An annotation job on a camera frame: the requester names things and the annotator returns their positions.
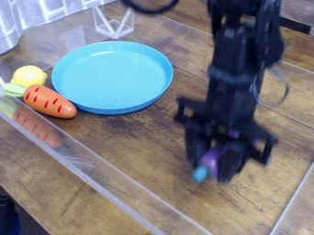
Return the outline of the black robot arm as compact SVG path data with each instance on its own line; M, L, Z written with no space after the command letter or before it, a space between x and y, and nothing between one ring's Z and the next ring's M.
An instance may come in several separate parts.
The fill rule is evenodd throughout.
M206 99L178 98L176 120L185 125L196 182L222 184L248 160L268 164L279 138L256 121L265 69L281 59L281 0L208 0L214 56Z

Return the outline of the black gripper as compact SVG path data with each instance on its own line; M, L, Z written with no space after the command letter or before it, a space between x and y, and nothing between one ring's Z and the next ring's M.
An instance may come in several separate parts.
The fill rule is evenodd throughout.
M279 138L254 119L259 105L248 89L210 88L206 100L178 97L176 121L185 126L188 161L197 168L202 156L230 131L240 133L238 141L228 142L220 151L218 181L230 182L249 159L267 165Z

